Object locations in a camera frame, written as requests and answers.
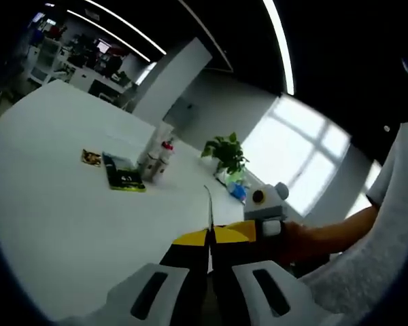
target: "green leaves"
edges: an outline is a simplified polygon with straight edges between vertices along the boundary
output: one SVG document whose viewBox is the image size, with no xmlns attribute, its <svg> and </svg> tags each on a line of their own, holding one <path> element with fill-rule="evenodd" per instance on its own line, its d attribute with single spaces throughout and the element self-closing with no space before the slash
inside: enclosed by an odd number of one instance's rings
<svg viewBox="0 0 408 326">
<path fill-rule="evenodd" d="M 245 162 L 249 162 L 243 156 L 240 142 L 235 132 L 228 137 L 216 136 L 216 141 L 208 141 L 205 144 L 201 157 L 212 156 L 220 160 L 218 171 L 226 168 L 228 174 L 240 172 L 245 168 Z"/>
</svg>

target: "white shirt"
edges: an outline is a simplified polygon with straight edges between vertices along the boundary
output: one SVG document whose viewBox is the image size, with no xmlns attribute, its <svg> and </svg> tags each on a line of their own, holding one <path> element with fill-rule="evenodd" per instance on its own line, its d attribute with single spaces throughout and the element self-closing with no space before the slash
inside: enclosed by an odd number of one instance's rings
<svg viewBox="0 0 408 326">
<path fill-rule="evenodd" d="M 401 124 L 367 197 L 380 206 L 372 230 L 342 255 L 301 279 L 319 305 L 345 313 L 349 323 L 378 303 L 408 257 L 408 122 Z"/>
</svg>

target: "black ceiling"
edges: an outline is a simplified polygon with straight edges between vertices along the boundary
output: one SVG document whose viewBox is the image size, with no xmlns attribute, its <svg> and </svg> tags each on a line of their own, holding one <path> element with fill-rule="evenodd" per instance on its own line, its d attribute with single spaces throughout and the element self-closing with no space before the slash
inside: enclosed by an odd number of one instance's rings
<svg viewBox="0 0 408 326">
<path fill-rule="evenodd" d="M 95 0 L 168 50 L 197 36 L 213 54 L 207 68 L 227 69 L 219 51 L 178 0 Z M 210 30 L 233 66 L 233 75 L 274 94 L 284 74 L 271 20 L 262 0 L 184 0 Z M 129 42 L 151 60 L 161 53 L 129 27 L 83 1 L 52 0 Z M 286 34 L 295 97 L 322 112 L 352 136 L 368 156 L 384 161 L 398 124 L 408 121 L 408 0 L 274 0 Z M 384 126 L 391 127 L 390 132 Z"/>
</svg>

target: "person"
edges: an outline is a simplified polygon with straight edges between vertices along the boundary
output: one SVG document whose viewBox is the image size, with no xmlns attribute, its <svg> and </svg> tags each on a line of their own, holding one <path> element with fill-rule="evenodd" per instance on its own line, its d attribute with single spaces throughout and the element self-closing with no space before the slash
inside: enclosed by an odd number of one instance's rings
<svg viewBox="0 0 408 326">
<path fill-rule="evenodd" d="M 404 66 L 408 71 L 408 62 Z M 349 323 L 374 308 L 408 256 L 408 122 L 401 124 L 367 198 L 370 207 L 341 223 L 321 228 L 286 223 L 286 241 L 276 258 L 288 264 L 343 251 L 300 279 L 316 303 L 346 314 Z"/>
</svg>

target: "blue object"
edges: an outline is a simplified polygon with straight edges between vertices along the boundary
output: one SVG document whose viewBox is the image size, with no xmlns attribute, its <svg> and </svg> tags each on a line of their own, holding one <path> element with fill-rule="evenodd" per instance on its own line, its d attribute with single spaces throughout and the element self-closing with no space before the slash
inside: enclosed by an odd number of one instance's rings
<svg viewBox="0 0 408 326">
<path fill-rule="evenodd" d="M 235 183 L 235 182 L 230 182 L 226 186 L 228 192 L 234 197 L 240 200 L 241 202 L 244 202 L 246 199 L 246 189 L 244 186 Z"/>
</svg>

